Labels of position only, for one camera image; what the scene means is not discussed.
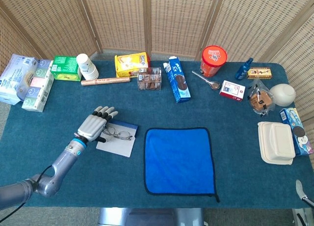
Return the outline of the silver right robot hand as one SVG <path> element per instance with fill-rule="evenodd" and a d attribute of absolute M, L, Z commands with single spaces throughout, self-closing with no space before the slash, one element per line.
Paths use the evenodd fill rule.
<path fill-rule="evenodd" d="M 299 179 L 296 179 L 295 187 L 296 187 L 296 192 L 299 198 L 303 202 L 305 202 L 308 206 L 310 206 L 311 208 L 314 208 L 314 201 L 308 198 L 308 196 L 304 193 L 302 183 Z"/>

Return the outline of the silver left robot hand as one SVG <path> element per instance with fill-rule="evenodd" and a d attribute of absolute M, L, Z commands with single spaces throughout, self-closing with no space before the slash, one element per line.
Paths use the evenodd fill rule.
<path fill-rule="evenodd" d="M 84 143 L 96 140 L 108 121 L 113 119 L 118 114 L 114 107 L 98 106 L 94 111 L 84 120 L 80 125 L 77 132 L 74 133 L 75 137 Z"/>

